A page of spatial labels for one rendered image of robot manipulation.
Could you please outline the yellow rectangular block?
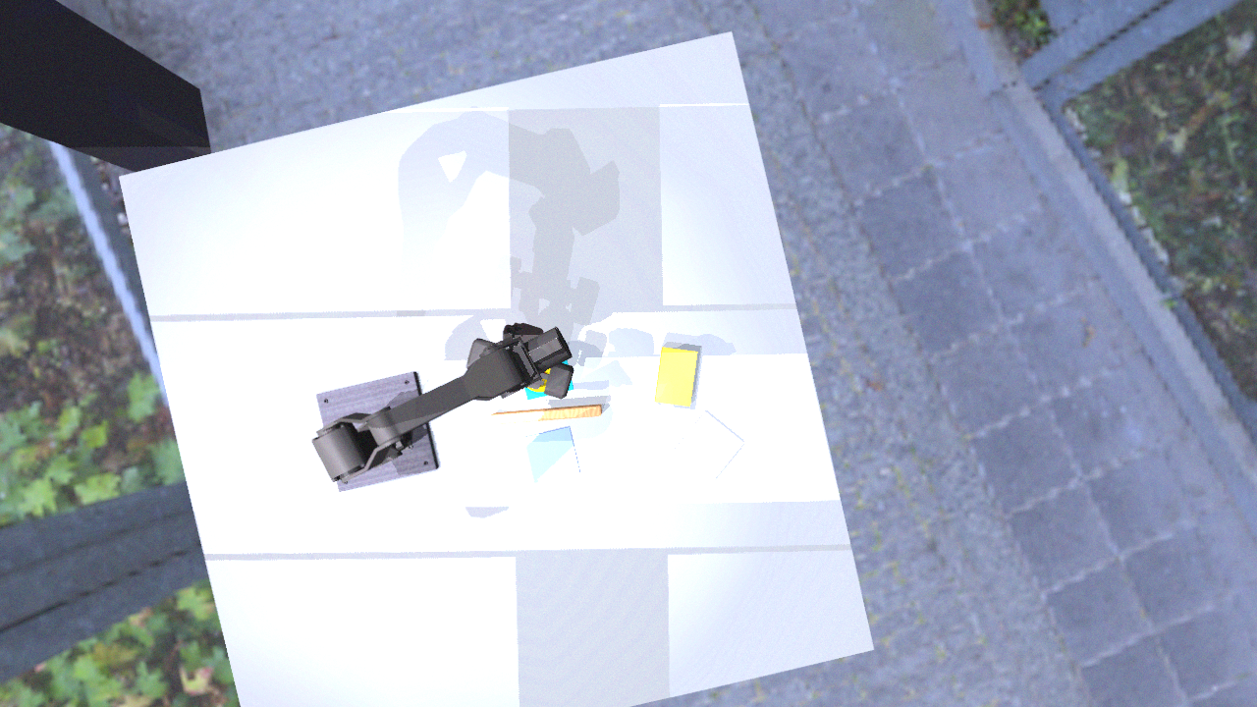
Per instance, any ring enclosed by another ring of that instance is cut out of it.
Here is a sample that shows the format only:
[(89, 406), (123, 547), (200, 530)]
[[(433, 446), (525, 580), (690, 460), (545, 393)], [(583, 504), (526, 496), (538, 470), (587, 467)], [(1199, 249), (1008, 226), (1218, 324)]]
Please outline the yellow rectangular block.
[(696, 351), (662, 348), (655, 403), (690, 408)]

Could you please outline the wooden plank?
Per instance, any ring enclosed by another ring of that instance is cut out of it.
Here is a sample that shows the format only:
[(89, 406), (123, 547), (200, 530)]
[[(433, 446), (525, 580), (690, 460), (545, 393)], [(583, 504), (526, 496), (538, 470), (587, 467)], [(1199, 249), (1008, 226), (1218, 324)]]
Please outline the wooden plank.
[(557, 419), (582, 419), (583, 416), (601, 416), (602, 406), (574, 406), (574, 408), (527, 408), (525, 410), (490, 413), (491, 425), (508, 424), (508, 421), (546, 421)]

